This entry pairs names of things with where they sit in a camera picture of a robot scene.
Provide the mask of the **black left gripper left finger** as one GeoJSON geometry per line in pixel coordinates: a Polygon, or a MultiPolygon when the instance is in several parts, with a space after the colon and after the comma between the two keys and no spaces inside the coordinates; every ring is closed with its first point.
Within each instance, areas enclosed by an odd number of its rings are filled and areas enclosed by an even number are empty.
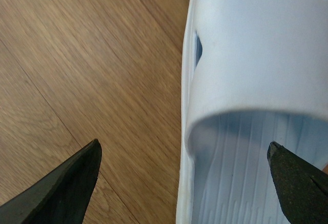
{"type": "Polygon", "coordinates": [[[92,140],[1,206],[1,223],[82,223],[97,183],[102,148],[92,140]]]}

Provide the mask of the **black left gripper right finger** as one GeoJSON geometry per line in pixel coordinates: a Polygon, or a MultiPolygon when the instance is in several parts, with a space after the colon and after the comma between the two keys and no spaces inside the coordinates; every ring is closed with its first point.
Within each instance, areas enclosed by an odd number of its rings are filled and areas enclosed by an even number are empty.
{"type": "Polygon", "coordinates": [[[275,141],[267,159],[289,223],[327,223],[327,174],[275,141]]]}

